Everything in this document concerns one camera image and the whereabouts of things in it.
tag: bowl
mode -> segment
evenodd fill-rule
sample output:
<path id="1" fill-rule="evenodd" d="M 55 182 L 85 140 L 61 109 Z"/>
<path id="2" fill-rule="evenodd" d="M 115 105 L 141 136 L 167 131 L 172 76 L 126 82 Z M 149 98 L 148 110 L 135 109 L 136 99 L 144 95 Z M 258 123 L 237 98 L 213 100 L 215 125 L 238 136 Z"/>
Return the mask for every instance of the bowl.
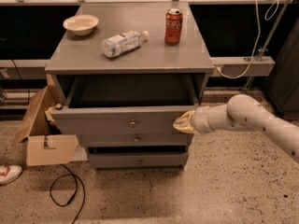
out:
<path id="1" fill-rule="evenodd" d="M 64 21 L 64 28 L 75 35 L 88 35 L 99 20 L 93 15 L 77 15 Z"/>

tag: plastic bottle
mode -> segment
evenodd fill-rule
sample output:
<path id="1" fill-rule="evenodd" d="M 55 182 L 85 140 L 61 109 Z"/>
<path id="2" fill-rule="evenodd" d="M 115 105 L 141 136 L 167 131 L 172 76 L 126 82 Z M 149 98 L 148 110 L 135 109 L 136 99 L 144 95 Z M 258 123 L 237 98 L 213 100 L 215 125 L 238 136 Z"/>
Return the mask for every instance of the plastic bottle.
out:
<path id="1" fill-rule="evenodd" d="M 143 31 L 142 33 L 130 31 L 105 39 L 102 42 L 102 48 L 105 55 L 112 58 L 141 47 L 142 43 L 148 40 L 148 37 L 148 31 Z"/>

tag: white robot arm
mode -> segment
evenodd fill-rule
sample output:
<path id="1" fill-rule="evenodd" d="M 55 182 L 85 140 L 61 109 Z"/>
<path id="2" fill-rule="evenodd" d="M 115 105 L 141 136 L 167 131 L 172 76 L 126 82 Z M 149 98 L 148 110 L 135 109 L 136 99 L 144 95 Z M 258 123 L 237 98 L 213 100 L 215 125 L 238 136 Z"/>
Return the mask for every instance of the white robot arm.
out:
<path id="1" fill-rule="evenodd" d="M 245 94 L 232 97 L 226 105 L 200 106 L 174 121 L 184 133 L 211 133 L 217 130 L 257 130 L 299 162 L 299 128 L 268 112 Z"/>

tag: red can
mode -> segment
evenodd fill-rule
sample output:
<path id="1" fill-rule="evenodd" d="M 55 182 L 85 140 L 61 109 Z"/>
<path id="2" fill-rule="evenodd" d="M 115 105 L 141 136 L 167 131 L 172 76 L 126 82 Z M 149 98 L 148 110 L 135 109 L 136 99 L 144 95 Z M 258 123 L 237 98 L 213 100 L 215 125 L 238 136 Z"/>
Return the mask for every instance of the red can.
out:
<path id="1" fill-rule="evenodd" d="M 165 42 L 175 45 L 180 40 L 183 14 L 178 8 L 170 8 L 166 13 Z"/>

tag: white shoe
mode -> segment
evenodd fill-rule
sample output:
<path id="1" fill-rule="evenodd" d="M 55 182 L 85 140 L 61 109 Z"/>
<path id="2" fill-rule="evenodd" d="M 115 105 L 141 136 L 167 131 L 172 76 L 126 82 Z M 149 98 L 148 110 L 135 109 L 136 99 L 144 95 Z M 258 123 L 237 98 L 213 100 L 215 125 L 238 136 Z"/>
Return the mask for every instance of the white shoe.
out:
<path id="1" fill-rule="evenodd" d="M 0 185 L 5 185 L 17 179 L 22 172 L 22 168 L 17 165 L 0 166 Z"/>

